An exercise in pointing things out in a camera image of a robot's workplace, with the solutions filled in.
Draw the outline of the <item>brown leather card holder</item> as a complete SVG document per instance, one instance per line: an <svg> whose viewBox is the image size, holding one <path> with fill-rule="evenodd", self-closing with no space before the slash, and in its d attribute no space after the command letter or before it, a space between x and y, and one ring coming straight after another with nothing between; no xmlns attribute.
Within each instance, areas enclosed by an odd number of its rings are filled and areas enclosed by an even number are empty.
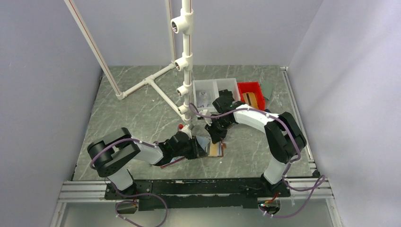
<svg viewBox="0 0 401 227"><path fill-rule="evenodd" d="M226 144L223 142L218 142L213 144L209 143L207 147L207 157L223 157Z"/></svg>

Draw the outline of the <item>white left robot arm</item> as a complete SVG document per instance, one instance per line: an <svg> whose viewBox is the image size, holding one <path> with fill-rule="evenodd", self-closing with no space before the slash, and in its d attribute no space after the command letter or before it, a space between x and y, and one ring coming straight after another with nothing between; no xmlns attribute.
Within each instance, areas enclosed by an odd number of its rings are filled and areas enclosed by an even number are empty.
<svg viewBox="0 0 401 227"><path fill-rule="evenodd" d="M134 178L125 168L131 160L167 166L183 158L206 157L209 146L209 139L190 136L182 130L163 142L147 143L133 137L127 128L122 127L90 143L87 152L91 158L90 167L100 177L109 179L117 192L128 199L136 192Z"/></svg>

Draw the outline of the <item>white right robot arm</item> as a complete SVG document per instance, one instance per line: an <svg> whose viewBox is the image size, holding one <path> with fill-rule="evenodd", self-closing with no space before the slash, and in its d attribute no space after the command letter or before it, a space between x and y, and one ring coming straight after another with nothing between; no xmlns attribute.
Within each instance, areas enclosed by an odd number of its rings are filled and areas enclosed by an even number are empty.
<svg viewBox="0 0 401 227"><path fill-rule="evenodd" d="M293 115L269 113L250 105L234 101L229 96L221 96L213 103L217 114L206 116L205 125L213 143L221 142L233 124L243 124L263 132L266 135L272 160L262 174L261 192L272 196L279 190L290 168L290 164L301 158L301 151L307 145Z"/></svg>

